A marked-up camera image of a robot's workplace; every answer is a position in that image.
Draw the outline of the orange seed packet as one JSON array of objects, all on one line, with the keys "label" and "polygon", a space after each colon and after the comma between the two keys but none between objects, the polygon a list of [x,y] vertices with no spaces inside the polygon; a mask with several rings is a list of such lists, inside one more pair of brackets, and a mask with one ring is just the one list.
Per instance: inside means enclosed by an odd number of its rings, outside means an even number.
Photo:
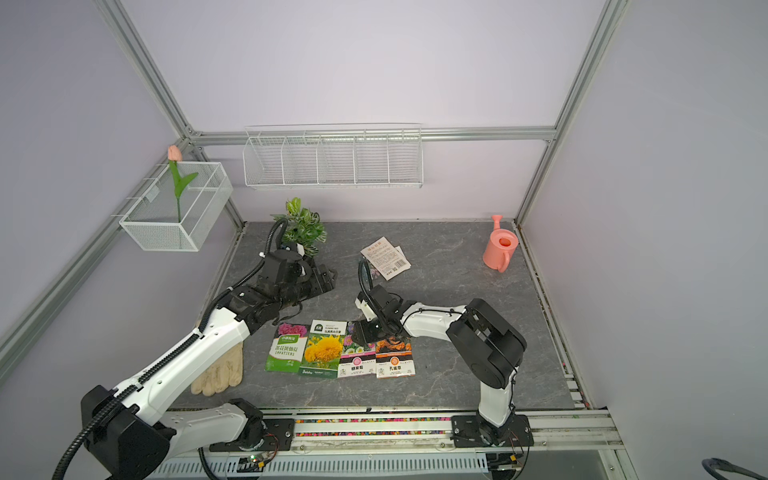
[{"label": "orange seed packet", "polygon": [[375,344],[375,373],[378,379],[410,377],[416,374],[409,339],[389,337]]}]

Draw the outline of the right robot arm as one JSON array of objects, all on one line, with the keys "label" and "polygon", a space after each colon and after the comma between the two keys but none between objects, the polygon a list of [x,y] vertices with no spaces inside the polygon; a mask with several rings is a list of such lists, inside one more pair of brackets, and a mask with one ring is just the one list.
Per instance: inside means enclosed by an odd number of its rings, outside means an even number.
[{"label": "right robot arm", "polygon": [[480,381],[480,425],[494,434],[509,430],[515,406],[513,389],[527,341],[486,301],[437,307],[405,300],[373,283],[370,264],[358,263],[360,287],[355,305],[363,318],[354,323],[356,343],[427,337],[453,345]]}]

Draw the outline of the marigold seed packet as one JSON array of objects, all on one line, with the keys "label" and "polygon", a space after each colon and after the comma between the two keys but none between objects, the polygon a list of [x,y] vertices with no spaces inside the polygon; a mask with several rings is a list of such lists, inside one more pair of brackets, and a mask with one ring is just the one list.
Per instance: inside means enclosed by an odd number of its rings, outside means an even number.
[{"label": "marigold seed packet", "polygon": [[302,376],[336,379],[346,334],[346,322],[313,320],[298,373]]}]

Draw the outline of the pink bordered seed packet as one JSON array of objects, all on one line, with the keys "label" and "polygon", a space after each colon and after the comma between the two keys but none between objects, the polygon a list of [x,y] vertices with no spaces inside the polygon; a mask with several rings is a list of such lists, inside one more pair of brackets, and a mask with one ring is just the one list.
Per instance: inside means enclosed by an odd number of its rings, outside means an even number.
[{"label": "pink bordered seed packet", "polygon": [[338,378],[372,375],[376,367],[376,350],[373,344],[355,343],[351,335],[343,340],[343,349],[337,369]]}]

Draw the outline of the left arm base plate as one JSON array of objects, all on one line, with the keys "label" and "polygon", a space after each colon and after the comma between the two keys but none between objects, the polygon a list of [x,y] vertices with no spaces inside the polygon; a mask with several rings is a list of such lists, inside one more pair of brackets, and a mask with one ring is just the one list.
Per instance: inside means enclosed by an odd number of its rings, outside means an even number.
[{"label": "left arm base plate", "polygon": [[242,451],[287,451],[294,437],[295,421],[288,418],[249,420],[237,440]]}]

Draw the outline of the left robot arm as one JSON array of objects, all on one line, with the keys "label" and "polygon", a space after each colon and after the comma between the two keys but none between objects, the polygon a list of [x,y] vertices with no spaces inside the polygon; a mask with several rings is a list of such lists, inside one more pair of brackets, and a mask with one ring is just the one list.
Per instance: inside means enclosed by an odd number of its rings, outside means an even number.
[{"label": "left robot arm", "polygon": [[169,408],[194,380],[226,353],[276,322],[283,309],[331,291],[336,273],[285,243],[290,221],[272,225],[260,262],[206,306],[199,325],[143,370],[112,389],[98,385],[81,400],[82,429],[52,476],[64,478],[86,448],[113,479],[145,479],[164,461],[229,443],[245,450],[278,448],[261,410],[243,399],[186,417]]}]

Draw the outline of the green seed packet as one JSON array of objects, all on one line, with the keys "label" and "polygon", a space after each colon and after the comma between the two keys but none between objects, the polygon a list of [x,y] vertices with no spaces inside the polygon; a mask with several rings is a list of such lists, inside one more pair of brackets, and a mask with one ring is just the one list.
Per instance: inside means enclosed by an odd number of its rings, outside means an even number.
[{"label": "green seed packet", "polygon": [[268,372],[297,373],[308,340],[309,326],[281,323],[275,332],[266,359]]}]

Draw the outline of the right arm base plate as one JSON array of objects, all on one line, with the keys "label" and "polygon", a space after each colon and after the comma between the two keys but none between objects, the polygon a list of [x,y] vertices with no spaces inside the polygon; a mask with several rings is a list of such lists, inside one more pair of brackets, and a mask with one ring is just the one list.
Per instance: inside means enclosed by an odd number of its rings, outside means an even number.
[{"label": "right arm base plate", "polygon": [[529,447],[534,439],[525,415],[512,414],[500,427],[494,426],[478,413],[451,417],[451,439],[458,448]]}]

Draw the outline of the white seed packet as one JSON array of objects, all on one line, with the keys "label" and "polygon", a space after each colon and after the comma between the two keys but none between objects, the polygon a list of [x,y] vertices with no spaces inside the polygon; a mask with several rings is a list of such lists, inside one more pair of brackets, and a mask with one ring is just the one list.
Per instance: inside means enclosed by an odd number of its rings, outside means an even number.
[{"label": "white seed packet", "polygon": [[361,254],[387,281],[411,268],[402,249],[393,246],[386,237],[363,248]]}]

